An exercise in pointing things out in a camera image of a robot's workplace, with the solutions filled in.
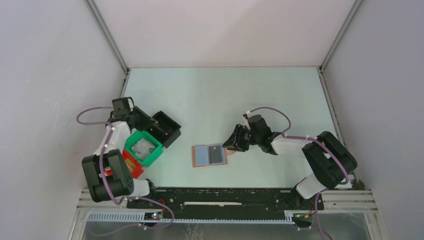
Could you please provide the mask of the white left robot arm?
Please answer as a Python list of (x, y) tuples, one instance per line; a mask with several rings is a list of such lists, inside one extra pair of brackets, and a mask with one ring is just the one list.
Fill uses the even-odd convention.
[(101, 125), (105, 135), (97, 150), (82, 159), (81, 165), (91, 199), (96, 202), (113, 201), (120, 205), (124, 199), (138, 200), (145, 208), (158, 202), (157, 189), (150, 179), (134, 179), (125, 162), (125, 143), (133, 130), (142, 130), (150, 116), (137, 107), (132, 97), (112, 100), (109, 118), (103, 121), (76, 121), (81, 125)]

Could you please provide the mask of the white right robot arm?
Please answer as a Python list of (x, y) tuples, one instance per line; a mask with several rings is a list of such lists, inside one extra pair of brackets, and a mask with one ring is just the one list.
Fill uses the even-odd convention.
[(260, 115), (246, 115), (244, 124), (237, 124), (223, 147), (233, 152), (246, 152), (259, 146), (266, 154), (301, 155), (312, 173), (292, 188), (291, 204), (304, 209), (311, 198), (325, 190), (350, 182), (349, 175), (357, 168), (357, 160), (329, 131), (316, 137), (293, 136), (272, 131)]

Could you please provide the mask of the tan leather card holder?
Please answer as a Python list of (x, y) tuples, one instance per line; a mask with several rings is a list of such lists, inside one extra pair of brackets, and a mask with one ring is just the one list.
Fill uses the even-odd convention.
[(228, 164), (228, 157), (235, 154), (222, 144), (194, 145), (191, 148), (192, 167), (220, 166)]

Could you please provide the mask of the black credit card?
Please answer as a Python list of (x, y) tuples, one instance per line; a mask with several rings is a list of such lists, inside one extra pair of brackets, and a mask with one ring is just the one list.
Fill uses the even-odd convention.
[(221, 145), (211, 145), (208, 147), (208, 159), (211, 165), (224, 162), (223, 148)]
[(161, 138), (171, 135), (174, 131), (173, 124), (167, 120), (158, 120), (155, 122), (156, 134)]

